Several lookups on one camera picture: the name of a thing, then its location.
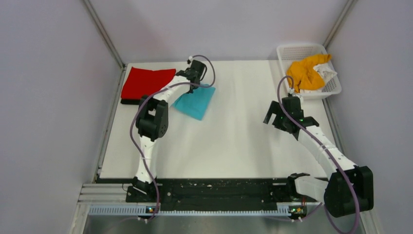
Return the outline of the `teal t shirt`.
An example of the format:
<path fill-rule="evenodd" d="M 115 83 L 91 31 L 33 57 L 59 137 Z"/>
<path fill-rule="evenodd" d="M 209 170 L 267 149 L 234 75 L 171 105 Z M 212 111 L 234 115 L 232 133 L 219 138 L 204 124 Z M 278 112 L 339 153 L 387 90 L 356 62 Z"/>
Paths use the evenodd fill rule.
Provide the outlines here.
<path fill-rule="evenodd" d="M 172 106 L 182 114 L 196 120 L 202 120 L 215 90 L 215 87 L 195 89 L 193 93 L 180 96 Z"/>

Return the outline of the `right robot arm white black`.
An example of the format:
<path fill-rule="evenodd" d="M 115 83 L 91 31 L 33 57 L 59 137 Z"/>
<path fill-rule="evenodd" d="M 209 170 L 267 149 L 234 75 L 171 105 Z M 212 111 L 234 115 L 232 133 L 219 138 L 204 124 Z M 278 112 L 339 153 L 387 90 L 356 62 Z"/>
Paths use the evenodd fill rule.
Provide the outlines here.
<path fill-rule="evenodd" d="M 286 196 L 298 201 L 308 196 L 324 204 L 333 217 L 342 217 L 374 207 L 373 172 L 347 158 L 323 133 L 319 123 L 306 117 L 298 97 L 288 96 L 271 101 L 264 117 L 265 124 L 291 134 L 314 157 L 327 180 L 308 173 L 294 173 L 287 178 Z"/>

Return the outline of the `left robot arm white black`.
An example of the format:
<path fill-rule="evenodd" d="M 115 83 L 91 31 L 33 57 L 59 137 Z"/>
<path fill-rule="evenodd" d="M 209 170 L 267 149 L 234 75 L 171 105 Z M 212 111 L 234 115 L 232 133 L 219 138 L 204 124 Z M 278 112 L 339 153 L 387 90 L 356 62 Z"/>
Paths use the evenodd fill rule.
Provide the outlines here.
<path fill-rule="evenodd" d="M 189 59 L 185 70 L 173 74 L 171 79 L 163 82 L 160 88 L 145 93 L 139 100 L 138 110 L 130 126 L 131 140 L 140 153 L 137 172 L 132 180 L 132 187 L 144 201 L 160 200 L 160 192 L 155 180 L 155 170 L 151 169 L 150 160 L 154 155 L 157 139 L 163 137 L 169 126 L 169 107 L 182 95 L 191 94 L 193 90 L 209 88 L 201 85 L 207 72 L 207 66 Z"/>

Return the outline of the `orange t shirt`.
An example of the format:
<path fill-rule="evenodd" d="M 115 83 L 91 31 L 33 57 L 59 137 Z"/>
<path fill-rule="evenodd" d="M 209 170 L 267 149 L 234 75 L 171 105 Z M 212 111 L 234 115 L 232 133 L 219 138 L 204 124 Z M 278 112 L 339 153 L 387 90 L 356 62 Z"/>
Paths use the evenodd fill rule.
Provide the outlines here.
<path fill-rule="evenodd" d="M 289 86 L 294 88 L 296 93 L 299 93 L 301 90 L 314 91 L 323 88 L 325 83 L 313 67 L 327 63 L 331 58 L 331 54 L 316 54 L 300 61 L 294 61 L 286 72 L 286 75 L 293 79 L 293 81 L 288 81 Z"/>

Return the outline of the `white t shirt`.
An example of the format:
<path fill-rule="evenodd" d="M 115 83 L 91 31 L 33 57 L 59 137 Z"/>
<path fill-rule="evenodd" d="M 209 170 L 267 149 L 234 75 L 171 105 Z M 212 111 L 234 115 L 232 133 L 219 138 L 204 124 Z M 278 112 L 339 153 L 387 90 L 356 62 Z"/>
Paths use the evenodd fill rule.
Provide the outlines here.
<path fill-rule="evenodd" d="M 329 63 L 318 64 L 313 69 L 320 75 L 324 83 L 327 84 L 331 79 L 337 76 L 337 72 L 333 70 Z"/>

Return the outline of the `white plastic basket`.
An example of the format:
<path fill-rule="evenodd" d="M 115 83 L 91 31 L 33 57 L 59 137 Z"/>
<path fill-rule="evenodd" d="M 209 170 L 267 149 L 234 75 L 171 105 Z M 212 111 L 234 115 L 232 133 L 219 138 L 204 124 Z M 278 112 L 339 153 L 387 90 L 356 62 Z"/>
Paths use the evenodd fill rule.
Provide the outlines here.
<path fill-rule="evenodd" d="M 283 44 L 277 47 L 279 65 L 286 90 L 303 99 L 324 99 L 341 93 L 338 74 L 333 68 L 332 55 L 315 43 Z"/>

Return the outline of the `folded red t shirt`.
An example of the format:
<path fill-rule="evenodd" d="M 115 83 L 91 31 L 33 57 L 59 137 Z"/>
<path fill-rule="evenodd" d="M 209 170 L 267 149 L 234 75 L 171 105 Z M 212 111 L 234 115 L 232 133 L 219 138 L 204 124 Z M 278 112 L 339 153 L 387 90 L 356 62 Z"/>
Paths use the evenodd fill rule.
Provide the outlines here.
<path fill-rule="evenodd" d="M 176 69 L 147 70 L 132 67 L 123 85 L 121 99 L 138 100 L 144 95 L 151 95 L 170 83 L 175 73 Z"/>

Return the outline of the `folded black t shirt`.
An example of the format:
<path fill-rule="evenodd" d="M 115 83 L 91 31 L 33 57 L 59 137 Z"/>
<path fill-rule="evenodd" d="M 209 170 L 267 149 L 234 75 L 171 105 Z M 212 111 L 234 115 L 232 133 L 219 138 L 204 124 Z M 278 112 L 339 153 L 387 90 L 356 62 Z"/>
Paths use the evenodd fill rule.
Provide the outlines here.
<path fill-rule="evenodd" d="M 127 99 L 127 98 L 121 98 L 120 103 L 125 104 L 125 105 L 139 105 L 141 98 L 136 98 L 136 99 Z"/>

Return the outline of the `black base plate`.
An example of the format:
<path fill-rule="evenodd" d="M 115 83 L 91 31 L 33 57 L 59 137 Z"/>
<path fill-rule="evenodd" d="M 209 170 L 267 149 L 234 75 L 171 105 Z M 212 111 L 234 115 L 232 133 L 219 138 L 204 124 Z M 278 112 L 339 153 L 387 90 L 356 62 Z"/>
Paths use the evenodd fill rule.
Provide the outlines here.
<path fill-rule="evenodd" d="M 281 203 L 314 199 L 293 194 L 286 178 L 157 179 L 154 185 L 129 186 L 126 202 L 159 203 L 161 211 L 275 211 Z"/>

